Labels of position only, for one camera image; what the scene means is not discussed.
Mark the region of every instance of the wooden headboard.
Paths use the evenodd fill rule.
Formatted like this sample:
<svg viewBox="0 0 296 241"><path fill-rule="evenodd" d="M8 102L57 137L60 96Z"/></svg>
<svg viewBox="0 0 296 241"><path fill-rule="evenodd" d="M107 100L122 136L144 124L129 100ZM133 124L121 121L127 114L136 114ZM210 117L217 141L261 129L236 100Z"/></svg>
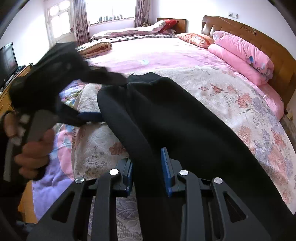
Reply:
<svg viewBox="0 0 296 241"><path fill-rule="evenodd" d="M228 18L204 16L202 34L212 37L213 32L218 30L243 38L271 59L274 64L274 72L273 78L268 83L279 93L286 108L296 89L296 60L288 50L272 38L248 25Z"/></svg>
<svg viewBox="0 0 296 241"><path fill-rule="evenodd" d="M157 18L157 22L160 20L164 20L167 18ZM178 20L178 23L172 27L172 29L176 30L176 34L181 34L181 33L185 33L186 32L186 19L179 19L179 18L168 18L168 19L175 19Z"/></svg>

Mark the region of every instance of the curtain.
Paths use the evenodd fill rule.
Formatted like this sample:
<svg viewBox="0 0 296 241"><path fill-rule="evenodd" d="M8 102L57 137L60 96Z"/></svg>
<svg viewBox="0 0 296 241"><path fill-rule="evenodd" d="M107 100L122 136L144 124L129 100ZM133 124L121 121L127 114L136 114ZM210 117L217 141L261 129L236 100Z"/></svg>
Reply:
<svg viewBox="0 0 296 241"><path fill-rule="evenodd" d="M73 0L74 34L79 45L89 42L89 25L85 0Z"/></svg>
<svg viewBox="0 0 296 241"><path fill-rule="evenodd" d="M150 0L136 0L135 27L140 27L142 23L148 21L150 10Z"/></svg>

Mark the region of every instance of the human hand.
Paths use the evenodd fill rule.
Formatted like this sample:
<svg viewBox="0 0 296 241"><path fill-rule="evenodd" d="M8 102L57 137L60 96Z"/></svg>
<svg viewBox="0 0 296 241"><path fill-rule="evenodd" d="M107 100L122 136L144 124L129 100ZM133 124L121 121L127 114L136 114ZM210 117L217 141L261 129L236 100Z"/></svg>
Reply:
<svg viewBox="0 0 296 241"><path fill-rule="evenodd" d="M4 118L4 131L8 138L17 136L17 119L10 112ZM38 175L38 168L48 164L48 154L51 153L54 141L53 129L48 129L42 140L28 142L22 147L22 153L15 156L15 162L21 168L19 174L26 179L34 179Z"/></svg>

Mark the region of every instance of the tv screen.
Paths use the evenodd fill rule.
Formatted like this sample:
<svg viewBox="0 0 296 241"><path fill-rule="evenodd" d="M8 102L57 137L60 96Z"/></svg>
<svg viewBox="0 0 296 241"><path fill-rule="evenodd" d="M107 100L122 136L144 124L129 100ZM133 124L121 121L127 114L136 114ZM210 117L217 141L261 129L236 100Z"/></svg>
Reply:
<svg viewBox="0 0 296 241"><path fill-rule="evenodd" d="M0 88L3 87L17 68L18 64L11 42L0 49Z"/></svg>

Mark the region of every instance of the metal screw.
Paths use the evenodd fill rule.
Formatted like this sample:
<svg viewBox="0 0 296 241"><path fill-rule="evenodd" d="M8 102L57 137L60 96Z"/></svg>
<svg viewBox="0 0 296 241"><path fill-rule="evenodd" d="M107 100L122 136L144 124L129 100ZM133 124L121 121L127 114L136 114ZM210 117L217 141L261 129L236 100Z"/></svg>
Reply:
<svg viewBox="0 0 296 241"><path fill-rule="evenodd" d="M187 176L187 175L188 175L188 171L182 169L181 171L179 171L179 174L180 174L181 176Z"/></svg>
<svg viewBox="0 0 296 241"><path fill-rule="evenodd" d="M117 175L119 171L116 168L114 168L114 169L111 169L109 173L110 175Z"/></svg>
<svg viewBox="0 0 296 241"><path fill-rule="evenodd" d="M221 178L219 178L219 177L215 177L214 182L217 183L217 184L221 184L223 182L223 180Z"/></svg>
<svg viewBox="0 0 296 241"><path fill-rule="evenodd" d="M84 178L83 177L78 177L75 179L75 182L80 184L80 183L83 183L84 182Z"/></svg>

